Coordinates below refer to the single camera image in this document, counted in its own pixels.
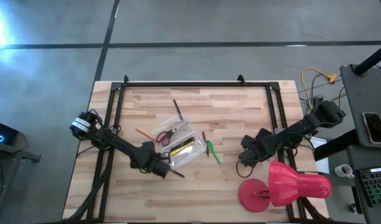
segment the white cup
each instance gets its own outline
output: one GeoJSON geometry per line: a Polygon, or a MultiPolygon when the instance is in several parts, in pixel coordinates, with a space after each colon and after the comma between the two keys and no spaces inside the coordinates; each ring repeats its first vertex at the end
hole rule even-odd
{"type": "Polygon", "coordinates": [[[347,164],[342,164],[335,167],[334,171],[338,177],[354,178],[353,169],[347,164]]]}

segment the concrete floor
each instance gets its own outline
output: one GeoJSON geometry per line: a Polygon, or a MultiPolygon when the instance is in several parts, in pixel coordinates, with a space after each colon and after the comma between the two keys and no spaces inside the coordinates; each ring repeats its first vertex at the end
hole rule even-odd
{"type": "MultiPolygon", "coordinates": [[[[0,0],[0,44],[102,44],[114,0],[0,0]]],[[[356,41],[351,46],[109,49],[102,80],[295,80],[316,67],[339,74],[359,63],[381,40],[378,0],[121,0],[111,43],[356,41]]],[[[0,122],[23,132],[36,165],[21,168],[3,223],[57,221],[70,183],[78,141],[68,129],[87,108],[101,49],[1,49],[0,122]]],[[[313,72],[307,74],[311,83],[313,72]]],[[[318,78],[315,85],[326,83],[318,78]]],[[[331,99],[342,82],[315,89],[331,99]]],[[[322,129],[335,138],[354,128],[346,98],[345,121],[322,129]]],[[[349,187],[327,199],[331,218],[364,222],[347,211],[349,187]]]]}

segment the clear plastic box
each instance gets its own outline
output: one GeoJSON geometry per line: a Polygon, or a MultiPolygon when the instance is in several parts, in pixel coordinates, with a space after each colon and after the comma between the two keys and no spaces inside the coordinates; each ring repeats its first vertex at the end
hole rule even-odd
{"type": "Polygon", "coordinates": [[[179,145],[180,143],[186,141],[187,139],[194,137],[194,144],[181,150],[178,154],[171,157],[171,168],[173,170],[186,164],[197,156],[201,155],[206,151],[206,144],[200,135],[193,129],[191,123],[182,115],[183,120],[179,116],[171,118],[163,122],[160,126],[152,130],[152,135],[156,139],[157,136],[163,131],[169,131],[176,128],[178,125],[187,122],[184,126],[178,129],[173,136],[171,136],[170,143],[167,146],[163,146],[160,143],[161,152],[170,152],[172,148],[179,145]]]}

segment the red-handled scissors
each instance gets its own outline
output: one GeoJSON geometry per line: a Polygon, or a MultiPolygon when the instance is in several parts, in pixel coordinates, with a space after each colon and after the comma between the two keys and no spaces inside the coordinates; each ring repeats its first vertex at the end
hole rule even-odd
{"type": "Polygon", "coordinates": [[[171,129],[169,131],[163,131],[160,134],[158,134],[157,138],[155,139],[158,143],[160,143],[163,146],[167,146],[170,144],[171,136],[178,131],[180,128],[182,128],[185,124],[187,124],[188,121],[185,123],[179,124],[176,128],[171,129]]]}

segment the pencil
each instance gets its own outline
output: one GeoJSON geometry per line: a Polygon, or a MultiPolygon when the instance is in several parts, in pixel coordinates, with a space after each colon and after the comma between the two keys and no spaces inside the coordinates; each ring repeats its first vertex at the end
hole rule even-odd
{"type": "Polygon", "coordinates": [[[135,128],[135,130],[138,131],[139,133],[143,134],[144,136],[148,137],[149,139],[153,140],[153,142],[155,143],[155,140],[152,136],[148,135],[147,133],[143,132],[140,129],[135,128]]]}
{"type": "Polygon", "coordinates": [[[174,156],[174,155],[178,154],[180,151],[186,149],[187,147],[191,146],[191,145],[194,144],[194,143],[195,143],[194,141],[191,141],[191,142],[189,142],[188,144],[186,144],[186,145],[180,147],[179,149],[176,149],[176,150],[172,151],[172,152],[170,153],[171,156],[174,156]]]}

